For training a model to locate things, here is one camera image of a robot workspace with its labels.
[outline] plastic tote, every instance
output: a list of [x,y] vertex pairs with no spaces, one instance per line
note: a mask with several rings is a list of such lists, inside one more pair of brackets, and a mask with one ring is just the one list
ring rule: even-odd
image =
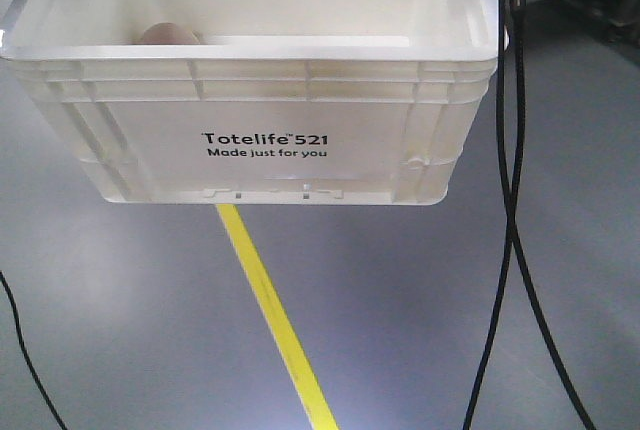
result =
[[[133,45],[173,22],[194,45]],[[432,204],[496,0],[15,0],[1,55],[115,202]]]

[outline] yellow tape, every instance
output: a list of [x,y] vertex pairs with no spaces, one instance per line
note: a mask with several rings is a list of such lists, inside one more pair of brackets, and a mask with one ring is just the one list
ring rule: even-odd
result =
[[235,205],[217,205],[231,243],[315,430],[339,430],[309,359]]

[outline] gray floor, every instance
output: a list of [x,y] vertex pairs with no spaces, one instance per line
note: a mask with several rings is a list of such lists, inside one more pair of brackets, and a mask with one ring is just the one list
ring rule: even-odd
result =
[[[598,428],[636,430],[640,70],[596,33],[531,7],[520,223]],[[502,250],[491,99],[441,204],[241,209],[343,430],[461,426]],[[0,119],[0,266],[70,429],[308,428],[214,209],[104,202],[4,65]],[[56,428],[4,298],[0,428]],[[516,272],[474,428],[580,428]]]

